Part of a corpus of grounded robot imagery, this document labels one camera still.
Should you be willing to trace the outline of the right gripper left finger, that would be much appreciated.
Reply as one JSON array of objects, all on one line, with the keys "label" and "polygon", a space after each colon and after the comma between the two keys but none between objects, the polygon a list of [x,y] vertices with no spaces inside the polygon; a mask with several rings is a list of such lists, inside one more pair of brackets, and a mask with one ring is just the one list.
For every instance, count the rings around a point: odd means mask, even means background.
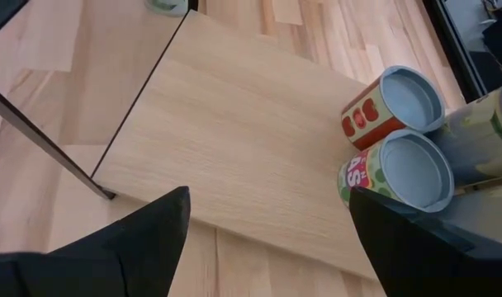
[{"label": "right gripper left finger", "polygon": [[190,213],[180,186],[53,252],[0,253],[0,296],[166,296]]}]

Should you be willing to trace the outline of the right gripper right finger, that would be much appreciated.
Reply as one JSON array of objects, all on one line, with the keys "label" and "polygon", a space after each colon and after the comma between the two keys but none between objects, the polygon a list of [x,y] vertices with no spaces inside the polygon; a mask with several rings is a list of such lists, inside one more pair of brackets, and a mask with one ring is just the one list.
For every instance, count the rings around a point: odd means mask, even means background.
[{"label": "right gripper right finger", "polygon": [[389,296],[502,296],[502,243],[367,188],[349,212]]}]

